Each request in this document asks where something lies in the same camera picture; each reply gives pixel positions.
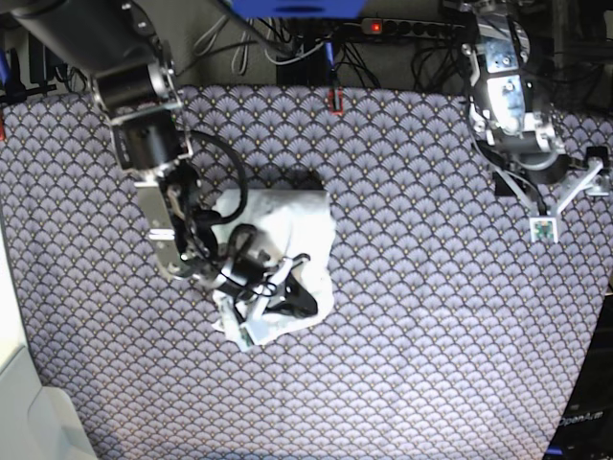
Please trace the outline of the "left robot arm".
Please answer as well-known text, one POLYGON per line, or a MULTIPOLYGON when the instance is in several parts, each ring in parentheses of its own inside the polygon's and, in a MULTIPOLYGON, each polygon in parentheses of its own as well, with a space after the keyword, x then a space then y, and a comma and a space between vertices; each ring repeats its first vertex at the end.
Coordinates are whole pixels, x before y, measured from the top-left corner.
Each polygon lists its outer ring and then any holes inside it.
POLYGON ((537 196, 537 186, 597 165, 584 188, 607 195, 605 149, 573 159, 555 116, 612 111, 612 93, 602 89, 612 74, 611 2, 463 1, 459 8, 470 16, 462 46, 466 115, 498 179, 537 196))

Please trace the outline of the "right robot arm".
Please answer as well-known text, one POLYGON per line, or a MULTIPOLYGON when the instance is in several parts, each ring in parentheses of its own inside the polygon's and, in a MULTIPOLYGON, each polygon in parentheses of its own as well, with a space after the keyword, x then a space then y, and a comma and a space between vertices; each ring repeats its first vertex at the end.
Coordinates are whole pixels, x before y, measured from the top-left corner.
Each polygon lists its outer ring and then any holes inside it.
POLYGON ((139 31, 128 4, 5 1, 1 10, 87 76, 117 162, 135 176, 148 236, 167 275, 195 278, 227 294, 239 323, 263 313, 297 319, 317 314, 316 300, 293 276, 307 255, 268 264, 256 250, 257 228, 239 219, 248 204, 248 181, 238 154, 215 136, 177 126, 184 105, 170 49, 139 31), (238 205, 230 215, 200 206, 193 140, 225 152, 236 169, 238 205))

